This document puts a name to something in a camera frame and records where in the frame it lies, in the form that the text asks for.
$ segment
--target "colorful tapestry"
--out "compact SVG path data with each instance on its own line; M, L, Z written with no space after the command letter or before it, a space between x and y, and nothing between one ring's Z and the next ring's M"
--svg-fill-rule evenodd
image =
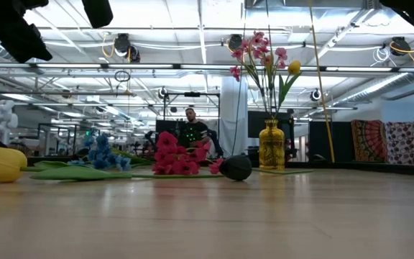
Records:
M414 165L414 122L388 122L387 162Z
M351 121L356 161L384 163L387 157L385 127L379 120Z

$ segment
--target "white pillar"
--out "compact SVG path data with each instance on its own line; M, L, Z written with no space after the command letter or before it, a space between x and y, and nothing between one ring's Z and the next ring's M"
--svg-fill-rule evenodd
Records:
M242 77L241 82L237 82L232 76L221 79L219 137L225 156L239 155L247 148L248 87L245 77Z

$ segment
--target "man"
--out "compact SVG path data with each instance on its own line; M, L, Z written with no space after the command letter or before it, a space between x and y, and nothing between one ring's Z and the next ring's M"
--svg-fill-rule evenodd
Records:
M210 137L208 136L207 125L196 119L194 109L187 108L185 113L188 123L184 127L184 134L189 139L190 147L196 147L197 141L200 141L202 144L209 142Z

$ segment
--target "vase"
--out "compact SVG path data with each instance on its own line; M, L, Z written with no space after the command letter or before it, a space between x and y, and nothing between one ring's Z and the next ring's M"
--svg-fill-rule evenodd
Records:
M284 170L284 132L277 128L276 119L267 119L266 129L259 133L259 167L267 170Z

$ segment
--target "wooden floor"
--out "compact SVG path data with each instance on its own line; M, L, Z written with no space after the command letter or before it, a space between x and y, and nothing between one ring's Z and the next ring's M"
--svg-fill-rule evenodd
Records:
M414 176L0 184L0 259L414 259Z

